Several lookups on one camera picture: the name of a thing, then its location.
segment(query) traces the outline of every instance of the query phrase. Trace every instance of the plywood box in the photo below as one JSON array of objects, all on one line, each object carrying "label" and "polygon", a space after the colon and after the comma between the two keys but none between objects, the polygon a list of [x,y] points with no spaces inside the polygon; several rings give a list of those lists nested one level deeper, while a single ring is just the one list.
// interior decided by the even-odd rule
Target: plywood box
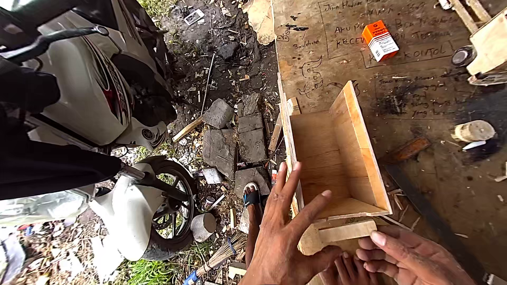
[{"label": "plywood box", "polygon": [[345,85],[328,111],[290,116],[286,102],[281,92],[290,161],[303,163],[301,186],[296,190],[297,208],[329,189],[332,201],[319,219],[391,214],[352,82]]}]

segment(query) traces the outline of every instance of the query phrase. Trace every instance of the wooden plank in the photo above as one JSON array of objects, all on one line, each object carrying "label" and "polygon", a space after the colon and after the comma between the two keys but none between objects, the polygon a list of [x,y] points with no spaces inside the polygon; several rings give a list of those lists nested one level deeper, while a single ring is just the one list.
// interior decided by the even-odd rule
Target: wooden plank
[{"label": "wooden plank", "polygon": [[186,136],[189,132],[191,132],[193,129],[195,129],[198,125],[202,123],[202,116],[197,118],[192,123],[188,124],[183,130],[179,131],[174,137],[172,137],[172,141],[176,142],[180,140],[182,137]]},{"label": "wooden plank", "polygon": [[280,132],[282,130],[282,117],[281,112],[278,113],[278,118],[276,118],[276,125],[273,130],[273,134],[271,135],[271,141],[269,142],[268,149],[271,151],[276,150],[276,145],[278,144],[278,140],[280,139]]},{"label": "wooden plank", "polygon": [[366,220],[340,227],[320,229],[319,235],[323,244],[329,244],[340,240],[369,236],[372,231],[376,230],[375,221]]}]

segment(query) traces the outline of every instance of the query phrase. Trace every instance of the wood scrap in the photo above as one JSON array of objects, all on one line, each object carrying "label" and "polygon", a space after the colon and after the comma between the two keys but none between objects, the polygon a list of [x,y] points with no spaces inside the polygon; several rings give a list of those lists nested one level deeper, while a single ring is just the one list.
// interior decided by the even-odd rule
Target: wood scrap
[{"label": "wood scrap", "polygon": [[227,275],[230,279],[234,279],[236,274],[244,276],[246,273],[246,264],[241,262],[231,262],[229,265],[229,274]]},{"label": "wood scrap", "polygon": [[172,137],[172,141],[176,142],[180,140],[182,137],[186,136],[189,132],[193,131],[198,125],[202,123],[202,116],[197,118],[192,123],[188,124],[183,130],[179,131],[174,137]]},{"label": "wood scrap", "polygon": [[409,227],[405,226],[404,224],[402,224],[402,223],[400,223],[400,222],[398,222],[398,221],[396,221],[394,219],[391,219],[388,216],[379,216],[379,217],[381,217],[381,218],[387,220],[388,222],[391,222],[391,223],[393,223],[393,224],[395,224],[397,226],[400,226],[400,227],[402,227],[402,228],[404,228],[404,229],[406,229],[408,231],[412,231],[412,229],[410,229]]},{"label": "wood scrap", "polygon": [[372,231],[377,230],[377,225],[373,220],[366,220],[352,224],[346,224],[340,227],[320,229],[320,240],[323,244],[328,244],[345,239],[369,236]]},{"label": "wood scrap", "polygon": [[273,134],[271,135],[271,141],[269,142],[268,149],[271,151],[276,150],[276,144],[278,143],[278,139],[280,138],[280,133],[282,131],[282,118],[281,113],[278,113],[278,118],[276,119],[276,125],[273,130]]}]

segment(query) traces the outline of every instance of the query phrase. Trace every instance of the wooden block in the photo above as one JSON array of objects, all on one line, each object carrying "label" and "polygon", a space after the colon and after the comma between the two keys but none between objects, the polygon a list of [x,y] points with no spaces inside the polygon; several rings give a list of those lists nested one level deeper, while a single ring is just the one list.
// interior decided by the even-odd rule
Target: wooden block
[{"label": "wooden block", "polygon": [[230,279],[234,279],[236,274],[244,276],[246,273],[246,264],[241,262],[231,262],[229,265],[229,274],[227,275]]},{"label": "wooden block", "polygon": [[176,142],[180,140],[182,137],[186,136],[189,132],[195,129],[198,125],[202,123],[202,116],[197,118],[192,123],[188,124],[183,130],[179,131],[174,137],[172,137],[172,141]]},{"label": "wooden block", "polygon": [[327,244],[345,239],[369,236],[372,231],[376,230],[377,225],[375,221],[366,220],[335,228],[320,229],[319,236],[322,243]]},{"label": "wooden block", "polygon": [[278,143],[278,139],[280,138],[280,133],[282,130],[282,118],[281,112],[278,113],[278,118],[276,119],[275,129],[273,130],[273,134],[271,135],[271,141],[269,142],[268,149],[271,151],[276,150],[276,144]]},{"label": "wooden block", "polygon": [[231,208],[231,229],[236,228],[237,222],[236,222],[236,209]]}]

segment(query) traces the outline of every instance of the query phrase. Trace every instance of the concrete block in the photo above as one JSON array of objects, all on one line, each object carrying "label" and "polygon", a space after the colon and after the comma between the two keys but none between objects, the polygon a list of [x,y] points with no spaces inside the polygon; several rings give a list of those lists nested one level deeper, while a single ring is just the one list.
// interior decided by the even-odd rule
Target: concrete block
[{"label": "concrete block", "polygon": [[225,128],[234,115],[234,109],[222,99],[217,99],[211,107],[202,114],[202,120],[217,129]]}]

